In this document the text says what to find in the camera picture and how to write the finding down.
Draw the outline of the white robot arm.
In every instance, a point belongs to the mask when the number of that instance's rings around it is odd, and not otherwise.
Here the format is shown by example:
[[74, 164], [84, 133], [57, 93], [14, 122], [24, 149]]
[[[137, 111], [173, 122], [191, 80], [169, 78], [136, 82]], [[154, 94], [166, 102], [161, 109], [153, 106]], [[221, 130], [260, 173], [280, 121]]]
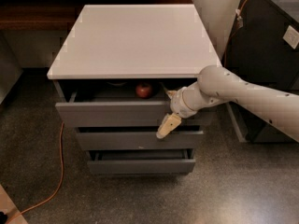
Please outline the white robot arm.
[[172, 114], [166, 114], [156, 136], [165, 138], [183, 119], [199, 110], [234, 102], [299, 141], [299, 96], [249, 83], [222, 66], [210, 65], [197, 81], [178, 91], [166, 91]]

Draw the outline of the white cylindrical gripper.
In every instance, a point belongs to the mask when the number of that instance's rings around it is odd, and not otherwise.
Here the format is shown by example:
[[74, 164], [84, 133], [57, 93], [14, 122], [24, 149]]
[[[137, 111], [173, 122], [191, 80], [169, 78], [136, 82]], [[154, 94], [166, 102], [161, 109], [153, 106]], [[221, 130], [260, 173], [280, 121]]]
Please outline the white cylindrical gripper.
[[186, 87], [183, 87], [177, 91], [167, 91], [166, 94], [170, 98], [170, 109], [172, 114], [166, 114], [161, 125], [158, 128], [156, 137], [163, 139], [168, 136], [173, 130], [180, 125], [181, 119], [187, 119], [196, 114], [196, 111], [190, 109], [184, 99], [183, 92]]

